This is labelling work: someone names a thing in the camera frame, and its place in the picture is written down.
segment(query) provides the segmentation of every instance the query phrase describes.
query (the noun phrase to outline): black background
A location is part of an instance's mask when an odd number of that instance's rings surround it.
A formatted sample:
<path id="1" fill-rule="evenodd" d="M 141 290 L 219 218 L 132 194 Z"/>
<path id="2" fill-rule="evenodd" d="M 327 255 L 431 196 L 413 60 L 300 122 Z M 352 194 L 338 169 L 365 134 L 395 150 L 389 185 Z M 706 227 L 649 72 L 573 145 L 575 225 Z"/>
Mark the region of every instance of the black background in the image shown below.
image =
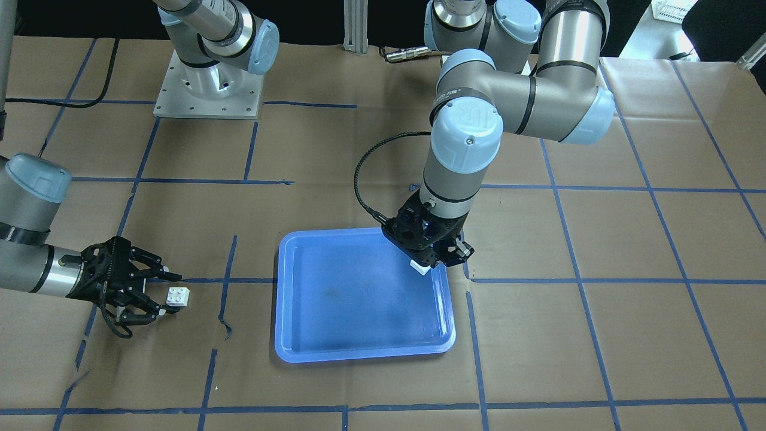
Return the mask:
<path id="1" fill-rule="evenodd" d="M 242 0 L 256 15 L 277 24 L 282 41 L 292 44 L 341 44 L 343 0 L 267 2 Z M 538 10 L 545 0 L 530 0 Z M 612 0 L 611 30 L 602 55 L 622 51 L 650 0 Z M 375 46 L 423 45 L 427 0 L 369 0 L 368 41 Z M 18 0 L 27 36 L 167 39 L 150 0 Z"/>

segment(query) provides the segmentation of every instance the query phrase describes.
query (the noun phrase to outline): black cable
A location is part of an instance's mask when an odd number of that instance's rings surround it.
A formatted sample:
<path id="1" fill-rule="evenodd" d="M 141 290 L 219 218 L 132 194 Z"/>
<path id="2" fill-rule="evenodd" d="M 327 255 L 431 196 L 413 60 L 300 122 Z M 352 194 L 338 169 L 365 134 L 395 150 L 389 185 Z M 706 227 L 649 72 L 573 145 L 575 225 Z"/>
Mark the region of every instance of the black cable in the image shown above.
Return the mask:
<path id="1" fill-rule="evenodd" d="M 114 325 L 111 318 L 116 316 L 111 311 L 106 309 L 106 283 L 104 283 L 103 287 L 101 288 L 101 292 L 99 293 L 98 300 L 99 300 L 98 308 L 101 310 L 101 316 L 103 317 L 109 329 L 112 330 L 112 332 L 117 337 L 124 338 L 124 339 L 131 338 L 133 336 L 133 331 L 131 331 L 130 328 L 128 328 L 127 326 L 123 326 L 123 329 L 125 330 L 125 334 L 118 331 L 117 327 Z"/>
<path id="2" fill-rule="evenodd" d="M 109 82 L 112 80 L 112 72 L 114 71 L 114 60 L 117 58 L 117 48 L 119 47 L 119 39 L 114 39 L 114 46 L 112 47 L 112 56 L 109 59 L 109 67 L 106 69 L 106 80 L 103 83 L 103 89 L 101 90 L 101 94 L 90 102 L 86 104 L 67 104 L 64 102 L 53 102 L 52 100 L 36 100 L 36 99 L 6 99 L 6 102 L 9 103 L 17 103 L 17 104 L 40 104 L 40 105 L 50 105 L 54 107 L 70 107 L 70 108 L 87 108 L 87 107 L 93 107 L 97 104 L 101 103 L 101 101 L 106 96 L 106 92 L 109 90 Z"/>
<path id="3" fill-rule="evenodd" d="M 365 209 L 365 211 L 372 216 L 373 219 L 377 220 L 381 224 L 385 224 L 388 221 L 388 217 L 385 215 L 382 215 L 380 212 L 375 211 L 374 209 L 370 208 L 364 200 L 362 200 L 362 196 L 359 195 L 359 171 L 362 170 L 362 164 L 367 160 L 368 157 L 370 157 L 370 154 L 372 154 L 375 150 L 380 148 L 381 146 L 384 146 L 387 143 L 390 143 L 392 141 L 395 141 L 397 139 L 403 138 L 403 137 L 425 137 L 430 135 L 430 132 L 404 132 L 399 133 L 398 135 L 394 135 L 392 137 L 388 137 L 377 144 L 375 144 L 374 147 L 369 149 L 367 153 L 365 153 L 364 156 L 359 160 L 359 163 L 356 164 L 356 170 L 354 171 L 354 193 L 356 194 L 356 200 L 359 201 L 359 205 L 362 206 L 362 208 Z"/>

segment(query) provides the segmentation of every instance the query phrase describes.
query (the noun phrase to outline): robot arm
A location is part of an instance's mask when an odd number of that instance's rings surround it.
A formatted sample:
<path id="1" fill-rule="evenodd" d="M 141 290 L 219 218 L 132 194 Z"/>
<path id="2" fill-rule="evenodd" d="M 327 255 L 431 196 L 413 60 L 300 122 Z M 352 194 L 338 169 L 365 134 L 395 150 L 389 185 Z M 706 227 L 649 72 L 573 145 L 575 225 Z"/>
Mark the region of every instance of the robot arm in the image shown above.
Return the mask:
<path id="1" fill-rule="evenodd" d="M 90 301 L 112 324 L 106 305 L 116 308 L 115 324 L 149 324 L 179 307 L 158 304 L 146 293 L 146 280 L 178 281 L 159 256 L 116 236 L 82 252 L 45 244 L 71 174 L 28 154 L 0 157 L 0 288 Z M 138 262 L 144 269 L 139 269 Z M 137 314 L 133 310 L 142 310 Z"/>
<path id="2" fill-rule="evenodd" d="M 466 0 L 429 4 L 439 48 L 442 38 L 455 48 L 472 44 L 482 22 L 508 20 L 512 11 L 506 6 L 513 4 L 526 16 L 529 6 L 499 0 L 494 15 L 487 18 L 480 4 Z M 449 16 L 444 10 L 457 18 L 441 21 Z M 535 76 L 513 73 L 516 65 L 499 71 L 497 58 L 476 49 L 461 49 L 444 63 L 430 116 L 433 131 L 423 184 L 397 217 L 383 225 L 386 236 L 418 266 L 457 265 L 473 253 L 460 230 L 486 168 L 499 150 L 503 131 L 585 144 L 599 141 L 606 133 L 614 98 L 610 91 L 595 86 L 598 55 L 607 32 L 605 0 L 555 0 L 548 3 L 545 16 Z M 508 33 L 507 27 L 502 30 Z M 515 45 L 511 51 L 525 61 L 531 45 L 520 49 L 518 38 L 511 45 Z M 511 64 L 508 58 L 500 61 L 506 69 Z"/>
<path id="3" fill-rule="evenodd" d="M 252 74 L 274 63 L 280 34 L 237 0 L 154 0 L 181 60 L 190 67 L 218 62 Z"/>

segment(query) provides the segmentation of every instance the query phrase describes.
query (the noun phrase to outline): blue tape line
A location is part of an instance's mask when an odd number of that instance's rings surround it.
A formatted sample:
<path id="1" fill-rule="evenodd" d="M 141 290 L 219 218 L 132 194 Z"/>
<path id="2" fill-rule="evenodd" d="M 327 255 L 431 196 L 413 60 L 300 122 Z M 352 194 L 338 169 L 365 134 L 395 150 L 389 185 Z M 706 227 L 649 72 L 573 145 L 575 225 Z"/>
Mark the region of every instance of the blue tape line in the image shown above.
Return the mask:
<path id="1" fill-rule="evenodd" d="M 250 136 L 250 149 L 247 151 L 247 161 L 244 164 L 243 181 L 247 181 L 250 176 L 250 165 L 253 164 L 253 153 L 255 152 L 255 137 L 258 135 L 258 122 L 253 124 L 253 134 Z"/>
<path id="2" fill-rule="evenodd" d="M 85 71 L 85 67 L 88 64 L 88 60 L 90 60 L 90 55 L 93 53 L 93 48 L 96 47 L 96 39 L 93 39 L 92 42 L 90 42 L 90 48 L 88 48 L 88 52 L 85 54 L 85 58 L 83 59 L 83 63 L 80 65 L 80 70 L 77 71 L 77 75 L 74 77 L 74 82 L 72 83 L 72 86 L 69 87 L 69 92 L 67 92 L 67 97 L 63 100 L 64 103 L 67 103 L 70 101 L 70 98 L 72 97 L 72 94 L 74 93 L 74 89 L 77 88 L 77 82 L 80 81 L 80 77 L 83 76 L 83 72 Z M 48 143 L 53 138 L 53 134 L 56 131 L 56 127 L 58 126 L 59 121 L 61 121 L 62 116 L 64 115 L 64 107 L 59 108 L 58 115 L 56 115 L 56 119 L 53 122 L 53 125 L 51 126 L 51 129 L 48 131 L 48 135 L 45 137 L 45 142 L 43 143 L 42 147 L 40 148 L 40 154 L 42 154 L 45 149 L 47 148 Z"/>
<path id="3" fill-rule="evenodd" d="M 80 364 L 83 361 L 83 355 L 85 354 L 85 340 L 80 340 L 80 348 L 77 350 L 77 356 L 74 358 L 74 368 L 79 371 Z"/>
<path id="4" fill-rule="evenodd" d="M 75 176 L 73 181 L 92 183 L 132 183 L 135 178 Z M 140 183 L 181 183 L 181 184 L 256 184 L 256 185 L 291 185 L 295 181 L 287 179 L 191 179 L 191 178 L 140 178 Z M 545 186 L 537 184 L 482 184 L 482 189 L 540 189 L 540 190 L 610 190 L 615 192 L 689 192 L 689 193 L 758 193 L 766 194 L 766 189 L 678 189 L 671 187 L 619 187 L 619 186 Z"/>
<path id="5" fill-rule="evenodd" d="M 58 408 L 58 413 L 56 413 L 56 422 L 54 422 L 53 431 L 59 431 L 59 429 L 61 429 L 61 421 L 64 420 L 64 411 L 67 409 L 67 404 L 69 404 L 69 398 L 72 396 L 72 390 L 74 390 L 74 387 L 77 386 L 80 380 L 82 380 L 85 376 L 87 376 L 87 373 L 85 373 L 79 379 L 75 380 L 74 383 L 69 385 L 69 387 L 64 391 L 64 396 L 61 397 L 61 405 Z"/>
<path id="6" fill-rule="evenodd" d="M 600 64 L 599 64 L 599 68 L 601 68 L 601 74 L 604 77 L 604 83 L 607 85 L 607 89 L 611 90 L 611 83 L 607 79 L 607 76 L 604 73 L 604 70 Z M 713 344 L 713 340 L 710 337 L 710 332 L 708 331 L 707 324 L 705 323 L 705 318 L 702 316 L 702 310 L 699 308 L 699 304 L 697 303 L 697 298 L 694 295 L 694 290 L 692 289 L 692 285 L 689 282 L 689 276 L 686 274 L 686 270 L 683 267 L 683 262 L 681 261 L 680 254 L 678 253 L 678 248 L 676 247 L 676 243 L 673 241 L 673 237 L 670 235 L 670 230 L 668 229 L 668 225 L 665 220 L 665 216 L 663 215 L 663 211 L 660 208 L 660 203 L 659 201 L 657 201 L 657 197 L 654 191 L 651 190 L 651 182 L 649 181 L 649 176 L 647 175 L 647 172 L 644 169 L 643 163 L 641 162 L 641 158 L 638 154 L 638 150 L 636 149 L 636 144 L 633 141 L 633 136 L 631 135 L 630 130 L 627 127 L 627 123 L 625 122 L 625 118 L 623 117 L 622 110 L 620 109 L 620 105 L 616 101 L 614 103 L 614 108 L 615 110 L 617 110 L 617 115 L 620 118 L 620 122 L 622 123 L 623 129 L 625 130 L 625 134 L 627 135 L 627 141 L 630 144 L 630 148 L 633 151 L 633 155 L 636 157 L 636 161 L 638 162 L 638 167 L 641 171 L 641 176 L 643 176 L 643 180 L 646 183 L 647 187 L 650 188 L 649 195 L 651 196 L 652 202 L 654 204 L 654 208 L 657 211 L 657 216 L 660 218 L 660 223 L 662 224 L 663 231 L 665 232 L 665 236 L 667 237 L 668 243 L 670 244 L 670 249 L 673 251 L 673 257 L 676 259 L 678 268 L 681 271 L 681 276 L 683 277 L 683 280 L 686 284 L 686 290 L 689 293 L 689 298 L 692 300 L 692 305 L 694 306 L 694 312 L 696 312 L 697 319 L 699 320 L 699 323 L 702 326 L 702 332 L 705 334 L 705 339 L 708 342 L 710 353 L 712 354 L 713 359 L 715 360 L 715 365 L 718 367 L 719 373 L 721 374 L 721 378 L 723 380 L 724 386 L 726 387 L 726 392 L 728 393 L 729 400 L 734 406 L 735 413 L 737 413 L 737 418 L 739 419 L 739 424 L 742 427 L 742 431 L 748 431 L 748 426 L 745 423 L 745 418 L 743 417 L 742 411 L 740 410 L 739 404 L 737 403 L 737 400 L 735 398 L 734 390 L 732 389 L 732 385 L 728 381 L 728 377 L 726 376 L 726 371 L 724 370 L 723 364 L 721 363 L 721 358 L 718 355 L 718 351 L 715 349 L 715 345 Z"/>
<path id="7" fill-rule="evenodd" d="M 343 406 L 232 406 L 209 407 L 207 414 L 214 413 L 341 413 Z"/>
<path id="8" fill-rule="evenodd" d="M 93 322 L 96 319 L 96 305 L 90 307 L 90 316 L 88 316 L 88 322 L 85 324 L 85 333 L 83 340 L 80 341 L 80 349 L 77 351 L 77 357 L 74 358 L 74 366 L 77 370 L 80 370 L 80 364 L 83 361 L 83 355 L 85 354 L 85 347 L 87 347 L 87 339 L 90 338 L 90 331 L 93 329 Z"/>
<path id="9" fill-rule="evenodd" d="M 0 409 L 0 416 L 54 415 L 59 409 Z"/>
<path id="10" fill-rule="evenodd" d="M 139 166 L 139 172 L 136 174 L 136 178 L 133 180 L 133 189 L 130 192 L 128 203 L 125 205 L 125 211 L 123 212 L 123 218 L 119 222 L 119 228 L 117 229 L 117 235 L 122 235 L 125 230 L 125 224 L 128 222 L 128 215 L 130 209 L 133 207 L 133 200 L 136 198 L 136 192 L 138 191 L 139 184 L 141 183 L 141 175 L 146 167 L 146 161 L 149 159 L 149 153 L 152 151 L 152 145 L 154 144 L 154 138 L 157 136 L 157 129 L 159 129 L 159 117 L 154 121 L 154 127 L 152 128 L 152 134 L 149 135 L 149 142 L 146 144 L 146 150 L 144 151 L 143 158 L 141 159 L 141 165 Z"/>
<path id="11" fill-rule="evenodd" d="M 424 410 L 481 410 L 481 404 L 373 404 L 364 407 L 349 407 L 349 411 L 352 412 L 411 412 Z"/>
<path id="12" fill-rule="evenodd" d="M 766 397 L 737 398 L 739 404 L 766 404 Z M 625 406 L 675 406 L 731 404 L 731 399 L 723 398 L 669 398 L 656 400 L 615 400 L 619 407 Z M 555 401 L 550 403 L 487 403 L 488 410 L 537 410 L 537 409 L 572 409 L 587 407 L 608 407 L 608 401 Z M 377 404 L 371 406 L 226 406 L 226 407 L 169 407 L 165 409 L 101 409 L 97 407 L 67 408 L 64 415 L 120 415 L 120 414 L 200 414 L 200 413 L 342 413 L 349 412 L 401 412 L 435 410 L 479 410 L 477 403 L 457 404 Z M 0 416 L 54 415 L 59 408 L 19 408 L 0 409 Z"/>
<path id="13" fill-rule="evenodd" d="M 542 284 L 563 284 L 563 283 L 577 283 L 576 278 L 471 278 L 471 281 L 474 283 L 486 283 L 486 284 L 506 284 L 506 285 L 517 285 L 517 284 L 535 284 L 535 285 L 542 285 Z"/>
<path id="14" fill-rule="evenodd" d="M 205 414 L 208 409 L 208 402 L 210 401 L 210 389 L 213 386 L 213 374 L 215 373 L 215 358 L 218 355 L 218 350 L 213 349 L 210 352 L 210 364 L 208 365 L 208 377 L 205 380 L 205 394 L 202 397 L 202 408 L 199 413 L 199 421 L 197 422 L 197 431 L 205 430 Z"/>
<path id="15" fill-rule="evenodd" d="M 681 76 L 681 73 L 679 72 L 676 64 L 671 61 L 670 66 L 673 67 L 673 71 L 676 72 L 676 76 L 678 77 L 679 81 L 681 81 L 681 85 L 683 86 L 683 90 L 686 92 L 686 96 L 689 97 L 689 101 L 692 102 L 692 106 L 694 107 L 694 110 L 697 112 L 699 119 L 702 121 L 702 125 L 705 126 L 705 130 L 708 132 L 708 136 L 710 137 L 711 142 L 713 142 L 715 151 L 718 153 L 719 157 L 721 158 L 721 161 L 723 162 L 723 166 L 726 168 L 726 172 L 728 172 L 728 175 L 732 178 L 734 187 L 736 187 L 737 190 L 739 191 L 739 195 L 740 197 L 742 197 L 742 202 L 745 203 L 745 206 L 748 208 L 748 212 L 750 212 L 750 217 L 753 218 L 753 221 L 755 222 L 755 225 L 758 227 L 758 231 L 761 233 L 761 236 L 764 237 L 764 239 L 766 239 L 766 232 L 764 232 L 763 226 L 758 221 L 758 217 L 755 215 L 755 212 L 753 211 L 752 206 L 750 206 L 750 202 L 748 201 L 747 196 L 745 196 L 745 194 L 742 192 L 741 187 L 739 186 L 739 181 L 737 181 L 737 178 L 734 176 L 734 171 L 728 165 L 728 162 L 726 161 L 726 157 L 724 157 L 723 152 L 721 151 L 721 147 L 718 144 L 718 141 L 715 140 L 715 137 L 713 136 L 713 132 L 710 130 L 710 126 L 708 125 L 708 122 L 705 120 L 705 116 L 702 115 L 702 111 L 699 110 L 699 106 L 697 106 L 697 102 L 694 100 L 694 96 L 692 96 L 692 92 L 689 91 L 689 87 L 686 85 L 686 82 L 683 80 L 683 77 Z"/>
<path id="16" fill-rule="evenodd" d="M 609 407 L 609 401 L 562 401 L 554 403 L 490 403 L 491 410 L 526 409 L 579 409 L 585 407 Z"/>
<path id="17" fill-rule="evenodd" d="M 183 178 L 107 178 L 98 176 L 75 176 L 73 181 L 87 183 L 180 183 L 180 184 L 246 184 L 246 185 L 285 185 L 290 186 L 295 181 L 281 180 L 255 180 L 255 179 L 183 179 Z"/>
<path id="18" fill-rule="evenodd" d="M 234 253 L 237 251 L 237 236 L 231 240 L 231 249 L 229 249 L 229 258 L 226 261 L 226 272 L 224 274 L 224 287 L 221 289 L 221 311 L 218 313 L 218 321 L 220 321 L 226 327 L 226 338 L 228 340 L 231 337 L 231 326 L 226 323 L 224 319 L 224 313 L 226 312 L 226 298 L 229 295 L 229 281 L 231 278 L 231 266 L 234 264 Z"/>
<path id="19" fill-rule="evenodd" d="M 679 398 L 668 400 L 619 400 L 615 402 L 620 407 L 628 406 L 678 406 L 678 405 L 706 405 L 706 404 L 731 404 L 729 398 Z"/>
<path id="20" fill-rule="evenodd" d="M 567 249 L 569 250 L 569 258 L 571 259 L 572 268 L 574 269 L 574 276 L 577 278 L 577 286 L 580 291 L 580 299 L 582 301 L 582 307 L 585 311 L 585 318 L 588 320 L 588 330 L 591 332 L 591 339 L 593 341 L 593 347 L 596 353 L 596 359 L 598 360 L 598 367 L 601 370 L 601 377 L 604 380 L 604 389 L 607 393 L 607 400 L 609 401 L 609 410 L 612 412 L 612 420 L 614 421 L 615 431 L 621 431 L 620 417 L 617 415 L 617 406 L 614 404 L 614 395 L 612 394 L 612 388 L 609 384 L 609 376 L 607 375 L 607 367 L 604 363 L 604 355 L 601 353 L 601 346 L 598 343 L 598 336 L 596 335 L 596 327 L 593 324 L 593 316 L 591 315 L 591 306 L 588 304 L 588 296 L 585 294 L 585 287 L 583 286 L 582 277 L 580 275 L 580 268 L 575 257 L 575 248 L 572 246 L 571 236 L 569 235 L 569 227 L 567 226 L 567 219 L 564 216 L 564 206 L 561 204 L 561 197 L 558 194 L 556 187 L 556 179 L 553 176 L 553 168 L 551 167 L 551 161 L 548 158 L 548 150 L 545 148 L 545 141 L 540 139 L 540 148 L 542 150 L 542 157 L 545 160 L 545 167 L 548 170 L 548 176 L 551 179 L 551 184 L 554 186 L 553 197 L 556 200 L 556 207 L 558 208 L 558 216 L 561 219 L 561 227 L 564 229 L 564 238 L 567 242 Z"/>
<path id="21" fill-rule="evenodd" d="M 476 384 L 479 389 L 479 410 L 483 431 L 489 431 L 489 415 L 486 412 L 486 396 L 484 393 L 484 376 L 481 371 L 481 356 L 479 355 L 479 338 L 476 335 L 476 317 L 473 314 L 473 299 L 471 292 L 466 292 L 468 302 L 468 319 L 471 324 L 471 341 L 473 343 L 473 362 L 476 364 Z"/>
<path id="22" fill-rule="evenodd" d="M 334 107 L 334 108 L 356 109 L 356 105 L 349 105 L 349 104 L 309 104 L 306 102 L 291 102 L 288 100 L 269 100 L 267 102 L 264 102 L 264 105 L 293 105 L 298 107 Z"/>
<path id="23" fill-rule="evenodd" d="M 177 414 L 200 414 L 204 409 L 200 407 L 170 407 L 167 409 L 99 409 L 96 407 L 78 407 L 67 409 L 65 415 L 177 415 Z"/>
<path id="24" fill-rule="evenodd" d="M 482 189 L 533 189 L 550 190 L 551 186 L 545 184 L 482 184 Z"/>

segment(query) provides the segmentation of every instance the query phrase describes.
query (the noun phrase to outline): floor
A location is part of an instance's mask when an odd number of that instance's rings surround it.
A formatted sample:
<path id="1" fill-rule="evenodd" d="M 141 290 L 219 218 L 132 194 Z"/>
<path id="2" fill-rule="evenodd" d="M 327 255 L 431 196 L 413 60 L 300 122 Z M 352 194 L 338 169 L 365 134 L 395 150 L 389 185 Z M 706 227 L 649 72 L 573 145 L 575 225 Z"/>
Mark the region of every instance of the floor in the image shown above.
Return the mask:
<path id="1" fill-rule="evenodd" d="M 93 98 L 111 47 L 16 38 L 9 97 Z M 476 254 L 448 271 L 452 349 L 299 365 L 273 347 L 279 241 L 375 225 L 355 162 L 427 130 L 438 60 L 282 45 L 257 122 L 156 119 L 171 52 L 122 41 L 90 109 L 6 107 L 0 153 L 42 148 L 76 177 L 49 242 L 124 235 L 191 299 L 124 341 L 87 303 L 0 291 L 0 429 L 766 429 L 766 97 L 749 72 L 605 58 L 601 142 L 503 137 L 465 226 Z M 426 153 L 376 154 L 365 199 L 392 214 Z"/>

